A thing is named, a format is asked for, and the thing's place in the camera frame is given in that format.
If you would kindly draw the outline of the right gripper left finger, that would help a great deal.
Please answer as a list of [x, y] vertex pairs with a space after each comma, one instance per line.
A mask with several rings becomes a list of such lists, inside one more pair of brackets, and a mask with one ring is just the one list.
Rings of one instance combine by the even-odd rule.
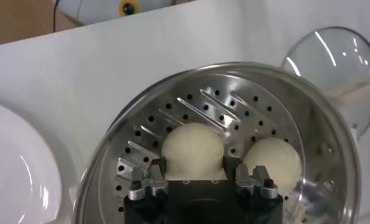
[[165, 198], [169, 188], [169, 183], [164, 178], [165, 173], [165, 157], [153, 159], [146, 171], [143, 171], [140, 167], [132, 168], [128, 198], [131, 201], [140, 201], [147, 194], [155, 198]]

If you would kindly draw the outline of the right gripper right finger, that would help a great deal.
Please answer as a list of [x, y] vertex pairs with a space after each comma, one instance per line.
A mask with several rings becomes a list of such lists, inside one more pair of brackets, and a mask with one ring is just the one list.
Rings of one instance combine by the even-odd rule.
[[265, 166], [256, 166], [249, 173], [248, 166], [239, 158], [224, 156], [223, 168], [227, 179], [236, 184], [238, 192], [246, 192], [250, 196], [257, 193], [268, 200], [278, 198], [277, 186]]

